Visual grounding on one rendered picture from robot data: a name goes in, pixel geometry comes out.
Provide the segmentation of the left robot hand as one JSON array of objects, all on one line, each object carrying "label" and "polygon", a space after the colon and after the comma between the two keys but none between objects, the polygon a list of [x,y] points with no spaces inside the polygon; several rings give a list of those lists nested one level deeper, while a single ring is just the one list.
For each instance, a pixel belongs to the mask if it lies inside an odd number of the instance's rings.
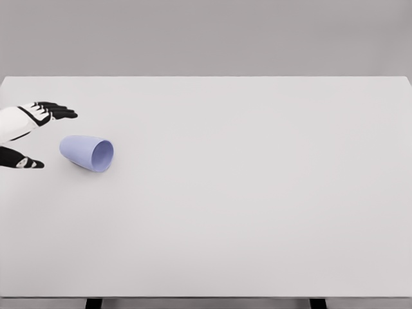
[{"label": "left robot hand", "polygon": [[37,101],[0,109],[0,167],[11,169],[42,169],[44,163],[5,147],[4,144],[26,135],[49,122],[74,119],[78,114],[54,102]]}]

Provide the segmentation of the light purple cup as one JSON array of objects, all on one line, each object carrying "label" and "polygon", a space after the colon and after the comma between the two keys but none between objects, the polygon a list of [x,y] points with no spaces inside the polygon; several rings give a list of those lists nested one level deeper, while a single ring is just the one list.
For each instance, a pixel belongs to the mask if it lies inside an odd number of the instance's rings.
[{"label": "light purple cup", "polygon": [[59,151],[72,163],[97,173],[106,171],[114,157],[112,143],[94,136],[67,136],[61,140]]}]

